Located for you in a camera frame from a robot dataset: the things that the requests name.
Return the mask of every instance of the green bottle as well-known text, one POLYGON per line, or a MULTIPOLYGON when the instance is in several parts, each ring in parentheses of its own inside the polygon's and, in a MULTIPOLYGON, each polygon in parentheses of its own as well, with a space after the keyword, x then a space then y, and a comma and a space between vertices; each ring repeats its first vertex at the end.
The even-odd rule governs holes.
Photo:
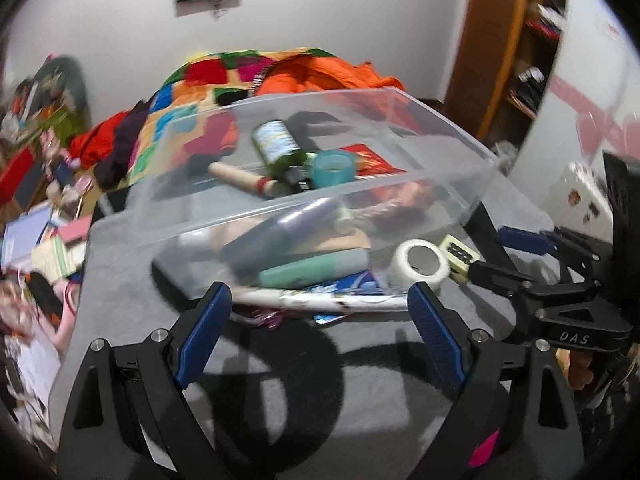
POLYGON ((261 124, 251 133, 271 178, 288 184, 295 192, 311 189, 311 179, 304 166, 307 154, 282 121, 261 124))

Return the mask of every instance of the white tape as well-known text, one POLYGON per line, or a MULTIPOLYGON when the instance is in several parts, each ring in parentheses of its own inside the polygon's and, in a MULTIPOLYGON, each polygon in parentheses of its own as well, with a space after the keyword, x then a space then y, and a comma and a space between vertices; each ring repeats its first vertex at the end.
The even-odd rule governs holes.
POLYGON ((434 244, 414 238, 401 243, 389 266, 389 283, 399 288, 409 288, 415 282, 426 282, 437 290, 449 275, 449 262, 445 254, 434 244))

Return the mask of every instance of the blue rubber pad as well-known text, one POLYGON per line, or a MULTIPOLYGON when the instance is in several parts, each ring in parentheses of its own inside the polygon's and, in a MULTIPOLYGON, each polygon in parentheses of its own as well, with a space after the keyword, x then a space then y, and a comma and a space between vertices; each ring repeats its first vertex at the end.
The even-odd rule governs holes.
POLYGON ((440 381, 459 390, 466 381, 462 351, 427 296, 417 285, 406 299, 411 320, 427 346, 440 381))
POLYGON ((546 235, 513 227, 498 229, 498 240, 504 247, 541 256, 542 254, 551 254, 554 251, 553 242, 546 235))
POLYGON ((175 374, 175 381, 182 389, 197 381, 202 374, 233 304, 228 286, 220 286, 180 348, 180 367, 175 374))

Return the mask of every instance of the white wall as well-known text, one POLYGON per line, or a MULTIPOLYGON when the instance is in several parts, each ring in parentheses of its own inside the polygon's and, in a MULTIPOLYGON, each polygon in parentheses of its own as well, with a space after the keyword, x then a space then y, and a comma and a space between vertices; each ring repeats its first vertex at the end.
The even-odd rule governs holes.
MULTIPOLYGON (((561 77, 595 108, 609 114, 619 126, 635 112, 640 114, 640 59, 623 27, 604 0, 568 0, 568 25, 556 58, 554 75, 561 77)), ((581 120, 588 120, 583 113, 581 120)), ((552 91, 547 91, 538 116, 525 140, 509 180, 535 205, 541 205, 574 160, 584 160, 601 173, 603 140, 594 153, 584 153, 578 138, 578 112, 552 91)), ((610 132, 599 131, 607 138, 610 132)))
POLYGON ((413 95, 441 98, 466 0, 223 0, 228 4, 216 19, 209 0, 28 0, 12 24, 9 64, 23 78, 51 52, 75 56, 94 122, 148 98, 194 54, 246 48, 316 46, 354 64, 372 60, 413 95))

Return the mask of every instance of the screw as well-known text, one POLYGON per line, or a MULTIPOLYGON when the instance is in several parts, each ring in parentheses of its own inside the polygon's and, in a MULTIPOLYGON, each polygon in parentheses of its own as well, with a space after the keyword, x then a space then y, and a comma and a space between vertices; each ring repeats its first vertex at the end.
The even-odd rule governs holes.
POLYGON ((476 343, 484 343, 486 341, 489 341, 489 334, 485 330, 477 328, 471 333, 471 339, 473 339, 476 343))
POLYGON ((546 339, 536 339, 536 348, 541 352, 548 352, 551 345, 546 339))
POLYGON ((156 343, 161 343, 169 336, 168 330, 164 328, 158 328, 151 333, 151 339, 156 343))
POLYGON ((90 348, 94 352, 99 352, 104 348, 104 339, 94 339, 93 341, 91 341, 90 348))

